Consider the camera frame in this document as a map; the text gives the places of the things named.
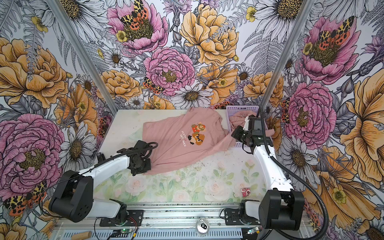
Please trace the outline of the pink pixel-print t-shirt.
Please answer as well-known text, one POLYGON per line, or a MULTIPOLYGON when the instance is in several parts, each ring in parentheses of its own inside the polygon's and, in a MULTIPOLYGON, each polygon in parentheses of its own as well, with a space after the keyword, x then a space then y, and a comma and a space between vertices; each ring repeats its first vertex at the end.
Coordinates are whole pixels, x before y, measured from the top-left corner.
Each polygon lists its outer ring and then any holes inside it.
POLYGON ((186 114, 143 124, 143 141, 156 142, 148 175, 176 171, 235 145, 222 117, 208 108, 190 108, 186 114))

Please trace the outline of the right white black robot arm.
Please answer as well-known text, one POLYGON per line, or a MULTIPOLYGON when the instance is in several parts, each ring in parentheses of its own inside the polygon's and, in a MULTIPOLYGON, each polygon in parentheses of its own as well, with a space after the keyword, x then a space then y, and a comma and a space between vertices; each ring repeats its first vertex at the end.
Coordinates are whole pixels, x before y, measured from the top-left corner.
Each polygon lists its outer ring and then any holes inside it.
POLYGON ((296 192, 291 181, 276 164, 276 153, 271 137, 267 135, 265 121, 251 115, 245 125, 238 126, 232 137, 250 148, 250 154, 259 161, 267 191, 261 201, 244 200, 240 204, 240 220, 257 221, 269 230, 297 231, 304 209, 304 197, 296 192))

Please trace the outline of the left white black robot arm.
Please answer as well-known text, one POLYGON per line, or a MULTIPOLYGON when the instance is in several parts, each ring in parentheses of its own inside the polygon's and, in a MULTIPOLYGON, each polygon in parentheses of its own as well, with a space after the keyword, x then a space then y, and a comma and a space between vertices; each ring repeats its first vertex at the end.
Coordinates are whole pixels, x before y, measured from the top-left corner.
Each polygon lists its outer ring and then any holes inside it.
POLYGON ((132 176, 151 170, 150 156, 158 143, 137 141, 134 147, 120 149, 116 155, 99 155, 98 163, 79 172, 66 171, 57 182, 49 210, 60 217, 78 223, 86 218, 104 218, 116 225, 128 220, 127 205, 118 200, 94 198, 94 189, 111 176, 130 170, 132 176))

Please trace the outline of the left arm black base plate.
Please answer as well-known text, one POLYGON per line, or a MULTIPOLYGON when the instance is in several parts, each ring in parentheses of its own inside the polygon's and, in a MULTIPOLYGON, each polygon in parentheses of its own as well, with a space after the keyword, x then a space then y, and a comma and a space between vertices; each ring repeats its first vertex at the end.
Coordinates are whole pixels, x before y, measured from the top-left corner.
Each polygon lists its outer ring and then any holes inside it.
POLYGON ((101 218, 100 227, 140 227, 143 220, 143 210, 126 210, 114 218, 101 218))

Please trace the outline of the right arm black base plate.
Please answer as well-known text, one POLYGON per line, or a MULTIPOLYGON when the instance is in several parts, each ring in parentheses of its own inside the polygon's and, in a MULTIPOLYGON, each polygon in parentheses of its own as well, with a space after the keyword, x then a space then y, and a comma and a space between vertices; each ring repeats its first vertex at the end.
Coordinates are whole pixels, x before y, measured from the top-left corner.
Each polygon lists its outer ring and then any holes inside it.
POLYGON ((224 208, 220 213, 220 218, 225 221, 226 226, 253 226, 260 224, 258 219, 248 216, 244 210, 240 209, 224 208))

